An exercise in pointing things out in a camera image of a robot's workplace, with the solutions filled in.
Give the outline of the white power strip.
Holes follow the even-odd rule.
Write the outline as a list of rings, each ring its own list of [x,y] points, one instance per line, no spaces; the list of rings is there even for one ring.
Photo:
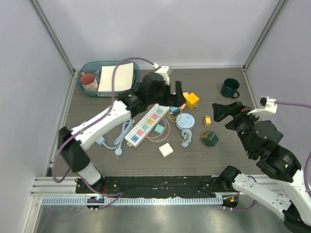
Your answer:
[[[169,111],[168,106],[155,104],[124,137],[127,145],[137,147]]]

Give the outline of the teal USB charger plug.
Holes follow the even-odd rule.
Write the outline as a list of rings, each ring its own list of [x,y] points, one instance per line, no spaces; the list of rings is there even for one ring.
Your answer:
[[[169,112],[171,115],[176,116],[180,113],[180,108],[179,107],[171,107]]]

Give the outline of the white charger block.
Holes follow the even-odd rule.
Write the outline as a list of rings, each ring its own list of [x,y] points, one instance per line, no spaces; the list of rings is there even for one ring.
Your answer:
[[[170,154],[173,153],[173,149],[172,149],[172,147],[170,146],[169,143],[166,143],[166,144],[160,146],[158,148],[158,150],[159,150],[159,152],[160,152],[160,154],[162,155],[163,158],[166,158],[167,156],[169,156]]]

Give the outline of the light blue power strip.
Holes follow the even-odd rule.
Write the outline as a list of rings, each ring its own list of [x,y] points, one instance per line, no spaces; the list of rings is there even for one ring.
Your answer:
[[[99,137],[97,140],[96,140],[96,143],[99,145],[99,146],[103,146],[105,144],[105,138],[103,136]]]

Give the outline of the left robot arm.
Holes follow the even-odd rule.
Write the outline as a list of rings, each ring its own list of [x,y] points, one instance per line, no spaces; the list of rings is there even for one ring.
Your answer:
[[[77,173],[92,193],[103,189],[102,175],[92,164],[86,150],[111,129],[147,110],[149,105],[180,107],[186,102],[182,84],[175,82],[171,93],[168,76],[159,72],[148,73],[137,90],[121,93],[111,105],[86,123],[69,130],[63,127],[58,133],[58,154],[70,170]]]

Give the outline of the light blue round socket base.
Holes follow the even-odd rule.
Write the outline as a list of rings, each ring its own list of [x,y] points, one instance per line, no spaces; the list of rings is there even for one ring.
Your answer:
[[[192,130],[195,125],[195,119],[191,114],[182,113],[177,116],[175,124],[180,130]]]

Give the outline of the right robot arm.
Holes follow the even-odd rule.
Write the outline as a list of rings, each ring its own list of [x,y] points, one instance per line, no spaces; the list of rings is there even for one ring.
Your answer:
[[[257,162],[257,167],[276,182],[286,193],[280,196],[261,186],[233,166],[220,174],[220,188],[235,190],[250,196],[276,214],[285,227],[293,233],[311,231],[311,194],[307,168],[302,168],[296,156],[279,142],[283,134],[269,120],[262,117],[275,114],[280,102],[269,97],[260,99],[261,108],[251,110],[236,101],[229,105],[214,103],[213,118],[220,122],[228,116],[233,119],[225,125],[237,133],[247,157]]]

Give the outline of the pale yellow USB charger plug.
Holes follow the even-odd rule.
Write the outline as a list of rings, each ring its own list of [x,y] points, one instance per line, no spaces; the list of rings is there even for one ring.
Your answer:
[[[207,127],[207,126],[210,126],[211,125],[211,117],[206,115],[205,118],[204,118],[204,125]]]

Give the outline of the yellow cube socket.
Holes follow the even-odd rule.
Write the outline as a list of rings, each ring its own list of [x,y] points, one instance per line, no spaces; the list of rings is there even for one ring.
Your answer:
[[[186,106],[189,109],[198,107],[199,101],[200,101],[199,97],[194,93],[190,93],[188,96],[186,96]]]

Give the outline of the dark green box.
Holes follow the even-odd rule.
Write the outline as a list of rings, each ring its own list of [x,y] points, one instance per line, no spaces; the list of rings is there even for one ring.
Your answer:
[[[202,135],[201,140],[202,140],[202,142],[203,142],[206,146],[208,146],[208,147],[214,147],[214,146],[217,144],[219,138],[218,138],[218,136],[215,134],[215,132],[206,131],[206,132],[204,132],[204,134]]]

